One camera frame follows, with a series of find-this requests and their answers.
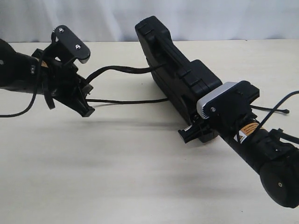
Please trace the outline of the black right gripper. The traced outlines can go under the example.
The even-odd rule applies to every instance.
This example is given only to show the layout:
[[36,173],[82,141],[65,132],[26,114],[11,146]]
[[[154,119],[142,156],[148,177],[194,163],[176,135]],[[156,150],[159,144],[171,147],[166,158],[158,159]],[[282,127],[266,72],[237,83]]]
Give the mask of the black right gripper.
[[213,113],[208,119],[203,119],[196,111],[180,111],[179,114],[188,125],[187,128],[178,130],[185,143],[194,139],[207,143],[217,136],[227,143],[241,143],[245,140],[242,128],[257,122],[257,115],[251,109],[224,109]]

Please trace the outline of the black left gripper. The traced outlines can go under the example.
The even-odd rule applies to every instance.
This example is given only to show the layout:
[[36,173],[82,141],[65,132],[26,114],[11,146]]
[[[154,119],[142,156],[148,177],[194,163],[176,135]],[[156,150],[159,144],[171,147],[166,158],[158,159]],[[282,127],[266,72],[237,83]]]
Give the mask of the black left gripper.
[[84,44],[66,47],[62,44],[50,44],[45,49],[42,61],[42,91],[46,104],[55,108],[54,100],[74,110],[82,117],[89,117],[95,109],[88,105],[86,96],[93,87],[78,74],[75,60],[86,63],[90,50]]

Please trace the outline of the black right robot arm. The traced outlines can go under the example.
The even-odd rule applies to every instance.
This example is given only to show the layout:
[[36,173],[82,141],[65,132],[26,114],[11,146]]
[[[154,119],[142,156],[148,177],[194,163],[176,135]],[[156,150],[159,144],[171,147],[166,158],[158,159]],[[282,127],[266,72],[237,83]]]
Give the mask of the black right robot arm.
[[260,177],[266,193],[287,208],[299,205],[299,149],[281,142],[275,134],[259,128],[256,115],[248,113],[236,119],[213,117],[198,119],[179,130],[184,142],[199,139],[206,143],[220,136]]

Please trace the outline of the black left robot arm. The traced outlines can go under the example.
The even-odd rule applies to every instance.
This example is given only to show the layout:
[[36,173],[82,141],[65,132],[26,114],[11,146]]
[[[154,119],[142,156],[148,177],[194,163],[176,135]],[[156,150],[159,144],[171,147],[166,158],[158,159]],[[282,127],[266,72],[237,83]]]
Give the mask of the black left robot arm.
[[3,90],[43,95],[47,106],[55,101],[89,117],[95,109],[86,96],[93,87],[78,74],[75,60],[86,63],[89,48],[79,39],[53,41],[45,50],[32,55],[15,51],[6,41],[0,41],[0,87]]

